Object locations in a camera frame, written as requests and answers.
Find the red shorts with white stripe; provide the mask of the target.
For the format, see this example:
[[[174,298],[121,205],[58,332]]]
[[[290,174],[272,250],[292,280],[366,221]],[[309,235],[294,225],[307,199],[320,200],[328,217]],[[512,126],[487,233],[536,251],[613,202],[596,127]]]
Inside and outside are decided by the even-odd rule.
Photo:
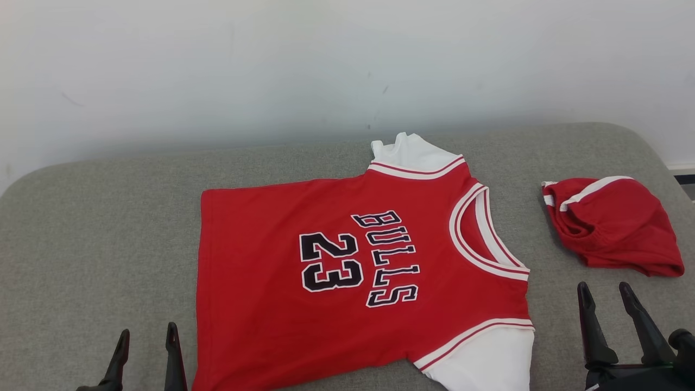
[[[541,190],[559,240],[596,269],[632,269],[678,278],[685,266],[667,211],[630,176],[544,181]]]

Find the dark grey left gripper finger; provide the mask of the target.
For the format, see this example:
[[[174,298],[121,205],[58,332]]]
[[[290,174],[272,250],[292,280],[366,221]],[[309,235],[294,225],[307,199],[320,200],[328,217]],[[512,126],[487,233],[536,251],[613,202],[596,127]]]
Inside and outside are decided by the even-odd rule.
[[[165,347],[167,367],[164,391],[188,391],[180,338],[175,322],[167,324]]]
[[[76,391],[123,391],[123,369],[128,362],[130,336],[128,329],[121,332],[102,380],[96,386],[79,386]]]

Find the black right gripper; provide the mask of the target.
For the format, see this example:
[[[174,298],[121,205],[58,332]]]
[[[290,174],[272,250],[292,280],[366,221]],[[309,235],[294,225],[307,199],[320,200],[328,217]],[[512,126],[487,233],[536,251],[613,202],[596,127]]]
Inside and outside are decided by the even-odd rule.
[[[627,282],[619,283],[625,311],[640,340],[641,363],[617,364],[596,316],[596,303],[586,282],[577,286],[585,391],[695,391],[695,362],[674,362],[668,341]]]

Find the red Bulls 23 jersey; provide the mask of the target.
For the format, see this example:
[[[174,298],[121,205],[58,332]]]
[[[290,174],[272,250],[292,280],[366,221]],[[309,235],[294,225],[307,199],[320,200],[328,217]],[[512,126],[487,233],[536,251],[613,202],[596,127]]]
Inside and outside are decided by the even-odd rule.
[[[529,391],[529,269],[489,189],[417,134],[371,146],[352,178],[202,193],[193,391],[403,360],[447,391]]]

